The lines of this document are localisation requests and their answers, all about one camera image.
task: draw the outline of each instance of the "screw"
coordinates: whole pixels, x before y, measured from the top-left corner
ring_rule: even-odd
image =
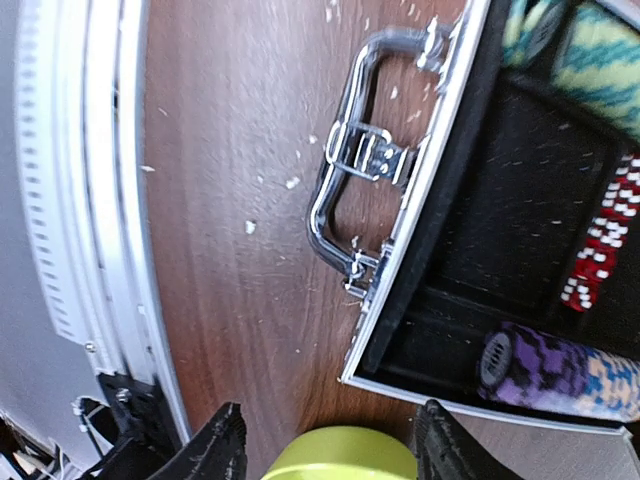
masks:
[[[128,403],[131,400],[131,392],[128,388],[119,388],[116,392],[116,400],[120,403]]]

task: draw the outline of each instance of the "wooden floor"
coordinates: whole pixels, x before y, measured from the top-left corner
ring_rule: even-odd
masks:
[[[412,405],[336,380],[359,308],[312,253],[304,215],[358,46],[386,25],[423,27],[434,11],[454,18],[459,3],[438,1],[150,2],[145,161],[164,318],[194,429],[223,402],[242,403],[249,479],[314,427],[408,438]],[[430,82],[408,61],[383,68],[374,122],[401,145],[424,132]],[[397,202],[385,186],[351,185],[339,235],[375,247]],[[462,420],[525,478],[634,478],[612,437]]]

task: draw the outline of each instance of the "metal clasp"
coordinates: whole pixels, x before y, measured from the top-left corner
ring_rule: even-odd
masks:
[[[373,73],[388,55],[408,55],[420,70],[442,73],[452,31],[436,18],[425,30],[383,30],[369,37],[351,67],[326,143],[326,162],[309,207],[307,230],[316,253],[345,275],[345,288],[359,298],[367,293],[365,278],[378,268],[379,257],[348,251],[327,236],[335,203],[348,175],[371,182],[387,179],[404,189],[417,155],[415,149],[394,144],[387,130],[366,122]]]

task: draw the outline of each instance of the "purple and white patterned tube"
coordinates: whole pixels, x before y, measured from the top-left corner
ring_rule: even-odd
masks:
[[[640,418],[640,363],[505,322],[479,364],[482,398],[618,422]]]

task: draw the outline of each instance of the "red and white beaded strip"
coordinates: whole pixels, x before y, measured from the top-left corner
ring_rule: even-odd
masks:
[[[640,155],[625,155],[615,179],[607,187],[600,211],[587,230],[586,245],[577,255],[560,299],[577,310],[589,310],[601,283],[616,265],[617,252],[625,244],[629,224],[640,207]]]

